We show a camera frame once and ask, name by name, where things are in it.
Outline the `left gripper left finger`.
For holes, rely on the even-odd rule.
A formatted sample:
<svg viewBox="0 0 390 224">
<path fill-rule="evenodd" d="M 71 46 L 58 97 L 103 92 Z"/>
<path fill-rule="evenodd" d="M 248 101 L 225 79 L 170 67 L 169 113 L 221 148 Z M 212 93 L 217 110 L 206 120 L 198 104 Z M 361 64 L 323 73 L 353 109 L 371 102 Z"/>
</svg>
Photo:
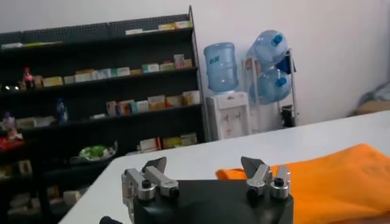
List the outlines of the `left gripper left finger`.
<svg viewBox="0 0 390 224">
<path fill-rule="evenodd" d="M 122 202 L 127 206 L 130 219 L 135 218 L 136 199 L 151 201 L 157 191 L 166 198 L 179 196 L 179 182 L 164 174 L 166 162 L 166 157 L 149 160 L 140 171 L 131 168 L 121 174 Z"/>
</svg>

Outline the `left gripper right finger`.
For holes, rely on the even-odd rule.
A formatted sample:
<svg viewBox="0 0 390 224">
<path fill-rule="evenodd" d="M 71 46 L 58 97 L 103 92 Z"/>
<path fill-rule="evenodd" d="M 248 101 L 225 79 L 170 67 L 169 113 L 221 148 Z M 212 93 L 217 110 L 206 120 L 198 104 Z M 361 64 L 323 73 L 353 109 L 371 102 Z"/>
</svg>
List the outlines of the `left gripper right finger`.
<svg viewBox="0 0 390 224">
<path fill-rule="evenodd" d="M 260 159 L 242 156 L 241 164 L 247 176 L 242 206 L 291 207 L 291 171 L 286 166 L 279 166 L 274 174 Z"/>
</svg>

